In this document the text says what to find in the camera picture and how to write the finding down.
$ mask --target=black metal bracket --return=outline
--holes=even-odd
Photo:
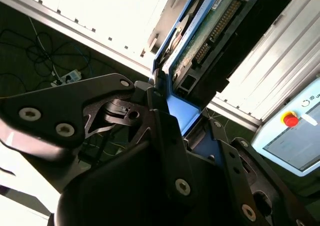
[[[73,157],[100,108],[127,99],[133,83],[119,74],[0,99],[0,139],[8,147],[57,161]],[[109,130],[104,122],[100,128]]]
[[[248,141],[235,138],[231,145],[238,150],[251,192],[269,222],[274,225],[316,225],[314,218]]]

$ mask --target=black cable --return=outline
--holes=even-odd
[[[45,32],[38,33],[35,36],[35,39],[33,40],[33,39],[28,38],[18,32],[12,31],[10,29],[4,29],[0,32],[0,40],[2,39],[2,37],[5,34],[14,35],[15,37],[17,37],[17,39],[19,41],[22,41],[21,39],[24,39],[29,44],[29,46],[23,47],[21,45],[16,45],[16,44],[9,43],[9,42],[0,42],[0,44],[2,44],[2,45],[11,46],[11,47],[14,47],[14,48],[17,48],[20,50],[24,50],[28,59],[33,62],[33,68],[34,68],[35,73],[40,77],[43,77],[43,78],[49,77],[52,74],[53,66],[60,68],[61,70],[66,70],[68,72],[74,70],[74,69],[65,68],[56,62],[55,58],[61,57],[61,56],[84,57],[86,60],[86,64],[84,66],[80,67],[78,69],[79,71],[83,71],[83,70],[87,69],[90,66],[90,63],[92,61],[96,61],[96,62],[99,62],[103,65],[106,65],[106,66],[112,68],[116,73],[119,73],[119,71],[116,68],[110,66],[106,62],[104,62],[98,58],[93,58],[91,55],[91,51],[88,49],[88,47],[85,47],[86,53],[81,53],[81,54],[59,53],[59,51],[61,49],[63,49],[64,47],[66,47],[68,45],[72,45],[74,43],[73,41],[64,42],[60,46],[58,46],[57,48],[54,49],[54,43],[53,43],[52,37],[48,33],[45,33]],[[42,39],[44,39],[44,37],[46,37],[45,40],[49,41],[49,46],[46,47],[46,50],[44,50],[39,43],[40,36],[42,37]],[[43,80],[43,81],[39,82],[34,88],[29,90],[27,88],[27,86],[25,85],[25,83],[23,82],[23,80],[19,76],[15,75],[13,73],[0,73],[0,76],[2,76],[2,75],[10,75],[10,76],[16,77],[20,81],[20,83],[23,85],[25,92],[37,90],[39,88],[39,86],[43,83],[53,83],[49,80]]]
[[[19,76],[15,75],[13,73],[10,73],[10,72],[0,73],[0,76],[4,76],[4,75],[13,76],[13,77],[17,78],[21,82],[21,84],[23,85],[24,92],[28,92],[25,83],[23,82],[23,80]]]
[[[88,68],[90,66],[91,61],[97,61],[97,62],[99,62],[99,63],[101,63],[103,65],[107,65],[108,67],[112,68],[116,73],[119,73],[119,71],[116,68],[114,68],[113,66],[107,64],[106,62],[104,62],[104,61],[102,61],[102,60],[100,60],[98,58],[93,58],[91,56],[90,50],[87,50],[87,54],[88,55],[77,54],[77,53],[58,53],[58,51],[61,50],[63,47],[68,46],[70,44],[73,44],[74,43],[73,41],[64,42],[60,46],[58,46],[56,49],[54,49],[54,44],[53,44],[52,38],[48,33],[40,32],[35,36],[35,40],[32,40],[32,39],[30,39],[28,37],[25,37],[24,35],[21,35],[20,33],[17,33],[15,31],[10,30],[10,29],[4,29],[0,33],[0,39],[3,36],[4,33],[12,33],[13,35],[21,37],[21,38],[25,39],[26,41],[28,41],[29,43],[31,43],[31,45],[28,46],[28,47],[22,47],[22,46],[11,44],[11,43],[7,43],[7,42],[0,42],[0,44],[9,45],[9,46],[12,46],[12,47],[16,47],[18,49],[25,50],[25,53],[26,53],[27,57],[29,58],[30,61],[33,62],[33,67],[34,67],[35,72],[41,77],[48,77],[52,73],[53,66],[49,66],[46,63],[46,61],[48,61],[48,60],[51,61],[57,68],[60,68],[62,70],[66,70],[66,71],[69,71],[69,72],[74,70],[74,69],[71,70],[69,68],[65,68],[65,67],[59,65],[54,60],[54,57],[57,57],[57,56],[59,56],[59,57],[60,56],[84,57],[87,60],[87,63],[85,64],[85,66],[77,69],[79,71],[83,71],[86,68]],[[41,35],[42,36],[46,36],[48,38],[48,40],[49,40],[49,47],[46,48],[46,51],[44,51],[43,48],[41,47],[41,45],[39,44],[38,38]],[[49,72],[47,74],[42,74],[37,69],[37,64],[41,64],[41,63],[43,65],[45,65],[45,67],[48,69]]]

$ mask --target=silver screw head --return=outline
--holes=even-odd
[[[124,85],[125,87],[128,87],[130,84],[129,82],[125,81],[125,80],[120,80],[121,84]]]
[[[244,215],[250,221],[254,222],[257,219],[255,211],[253,211],[253,209],[249,205],[243,204],[241,208],[242,208],[242,211],[243,211]]]
[[[218,128],[221,128],[221,127],[222,127],[222,126],[221,126],[221,124],[220,124],[220,123],[218,123],[218,122],[216,122],[216,121],[215,121],[215,122],[213,122],[213,123],[214,123],[214,124],[215,124],[215,126],[216,126],[216,127],[218,127]]]
[[[19,111],[19,116],[25,121],[33,122],[41,118],[41,112],[36,108],[25,107]]]
[[[185,180],[179,178],[175,181],[175,185],[178,192],[182,195],[188,196],[190,194],[191,188]]]
[[[245,141],[240,141],[240,143],[242,144],[243,147],[249,147],[249,145]]]
[[[55,127],[57,134],[62,137],[71,137],[74,135],[74,127],[68,123],[60,123]]]

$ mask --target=blue metal frame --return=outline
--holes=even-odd
[[[184,135],[188,131],[188,129],[192,126],[192,124],[198,119],[198,117],[201,114],[201,108],[187,102],[186,100],[178,97],[173,93],[172,80],[171,80],[172,72],[173,72],[175,63],[177,62],[180,55],[188,45],[189,41],[197,31],[201,22],[205,19],[207,13],[212,8],[215,1],[216,0],[204,0],[203,4],[201,5],[199,11],[197,12],[191,24],[189,25],[188,29],[186,30],[177,48],[175,49],[175,51],[172,53],[172,55],[169,57],[169,59],[166,61],[165,65],[163,66],[163,70],[167,73],[167,81],[168,81],[167,103],[169,106],[169,111],[171,115],[177,118],[182,135]],[[174,24],[167,38],[165,39],[160,49],[158,50],[158,53],[156,54],[155,60],[153,63],[152,72],[155,70],[157,58],[160,56],[161,51],[165,49],[165,44],[172,38],[174,30],[177,24],[179,23],[179,21],[181,20],[190,2],[191,0],[187,1],[176,23]]]

